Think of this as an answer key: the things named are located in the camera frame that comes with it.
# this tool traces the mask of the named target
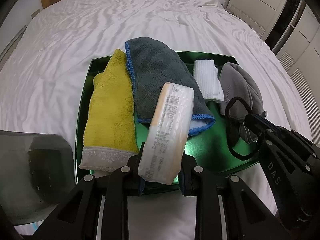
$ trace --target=plastic-wrapped tissue package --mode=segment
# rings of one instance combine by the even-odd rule
[[[153,115],[138,174],[170,185],[181,169],[193,112],[193,88],[167,82]]]

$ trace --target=gray microfiber cloth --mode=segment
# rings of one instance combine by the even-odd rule
[[[128,40],[125,50],[138,122],[151,122],[161,89],[166,82],[171,82],[194,90],[189,136],[198,134],[215,123],[197,82],[174,50],[161,41],[148,37]]]
[[[255,114],[263,112],[262,96],[257,84],[239,65],[225,63],[219,81],[224,93],[224,102],[220,104],[222,115],[225,115],[226,106],[234,97],[243,98]],[[256,141],[257,136],[244,125],[246,115],[247,111],[239,101],[230,108],[230,117],[239,123],[237,129],[240,137],[249,144]]]

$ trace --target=folded yellow cloth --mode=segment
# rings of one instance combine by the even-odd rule
[[[139,152],[134,128],[132,84],[126,55],[113,53],[103,73],[95,76],[84,130],[80,168],[114,171]]]

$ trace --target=green tray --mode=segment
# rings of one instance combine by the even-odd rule
[[[219,69],[218,74],[220,74],[221,68],[225,63],[232,62],[237,64],[234,57],[224,55],[188,51],[177,51],[177,53],[187,65],[191,74],[193,74],[193,62],[197,59],[213,59],[215,66]],[[78,167],[81,163],[84,128],[87,123],[89,102],[93,92],[93,78],[98,73],[104,71],[110,58],[111,56],[93,59],[84,82],[76,130],[77,180],[80,180],[86,174],[89,174],[89,171],[81,170]],[[186,154],[194,156],[198,165],[207,168],[214,174],[219,174],[220,176],[225,177],[235,172],[244,170],[257,163],[257,158],[247,161],[240,161],[231,155],[227,146],[226,120],[222,115],[220,115],[219,105],[213,101],[210,101],[207,103],[207,107],[212,111],[213,116],[216,118],[216,122],[208,130],[188,138],[185,147]],[[148,125],[137,123],[135,117],[135,129],[137,145],[140,148],[141,143],[147,139]],[[248,145],[241,139],[234,147],[234,149],[237,152],[240,152],[242,155],[250,153],[254,148],[254,144]],[[176,178],[171,185],[163,185],[156,182],[146,182],[143,193],[153,194],[177,189],[179,189],[179,184],[178,179]]]

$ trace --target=bed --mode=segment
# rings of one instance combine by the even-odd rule
[[[0,72],[0,130],[51,133],[75,147],[90,61],[148,36],[180,51],[235,57],[260,88],[267,119],[311,140],[301,97],[279,60],[218,0],[42,0]],[[273,212],[259,164],[239,173]],[[196,199],[180,192],[128,199],[130,239],[193,239]]]

